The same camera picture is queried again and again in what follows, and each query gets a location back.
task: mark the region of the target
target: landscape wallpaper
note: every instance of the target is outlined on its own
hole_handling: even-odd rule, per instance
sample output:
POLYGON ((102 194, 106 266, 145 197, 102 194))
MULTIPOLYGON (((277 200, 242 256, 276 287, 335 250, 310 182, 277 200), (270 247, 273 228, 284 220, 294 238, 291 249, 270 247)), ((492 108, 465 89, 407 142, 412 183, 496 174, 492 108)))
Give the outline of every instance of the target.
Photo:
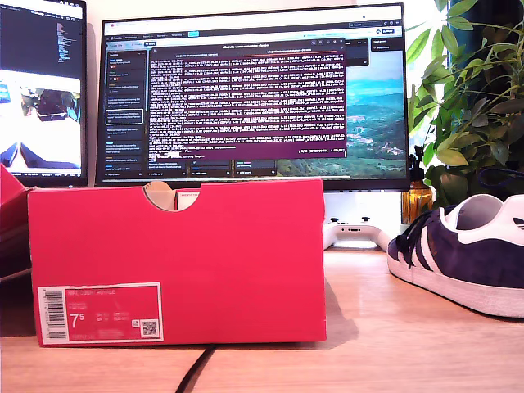
POLYGON ((279 176, 405 178, 402 52, 370 52, 369 63, 346 67, 347 157, 278 160, 279 176))

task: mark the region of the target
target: barcode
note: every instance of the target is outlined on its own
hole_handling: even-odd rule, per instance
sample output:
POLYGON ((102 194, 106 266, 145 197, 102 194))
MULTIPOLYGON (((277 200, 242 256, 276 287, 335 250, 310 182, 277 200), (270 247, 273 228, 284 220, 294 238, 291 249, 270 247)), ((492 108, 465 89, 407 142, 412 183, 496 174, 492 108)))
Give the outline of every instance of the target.
POLYGON ((45 291, 43 295, 47 338, 55 340, 67 338, 64 293, 62 291, 45 291))
POLYGON ((142 338, 158 337, 158 319, 141 320, 142 338))

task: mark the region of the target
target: sidebar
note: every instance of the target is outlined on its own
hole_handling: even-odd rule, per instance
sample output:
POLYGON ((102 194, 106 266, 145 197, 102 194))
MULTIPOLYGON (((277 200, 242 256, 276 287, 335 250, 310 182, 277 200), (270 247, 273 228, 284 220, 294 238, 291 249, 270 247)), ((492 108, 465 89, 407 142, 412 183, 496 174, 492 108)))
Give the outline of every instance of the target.
POLYGON ((146 51, 109 52, 107 55, 107 178, 140 178, 146 169, 146 58, 146 51))

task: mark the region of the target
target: monitor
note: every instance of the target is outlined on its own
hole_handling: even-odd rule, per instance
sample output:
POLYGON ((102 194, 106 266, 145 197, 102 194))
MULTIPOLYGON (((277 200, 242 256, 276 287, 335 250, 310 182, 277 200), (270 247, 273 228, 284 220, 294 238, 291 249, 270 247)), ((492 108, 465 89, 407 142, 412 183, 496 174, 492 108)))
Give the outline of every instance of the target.
POLYGON ((403 6, 102 23, 96 185, 403 189, 403 6))
POLYGON ((85 11, 0 0, 0 162, 26 186, 88 183, 85 11))

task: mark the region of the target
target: qr code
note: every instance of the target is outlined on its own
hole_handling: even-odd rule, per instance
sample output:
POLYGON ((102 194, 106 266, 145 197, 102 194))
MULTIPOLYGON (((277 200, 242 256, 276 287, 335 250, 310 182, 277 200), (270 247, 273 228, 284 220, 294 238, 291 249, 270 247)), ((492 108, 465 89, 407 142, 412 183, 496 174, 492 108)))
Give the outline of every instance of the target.
POLYGON ((158 319, 141 319, 140 328, 142 338, 160 337, 158 331, 158 319))

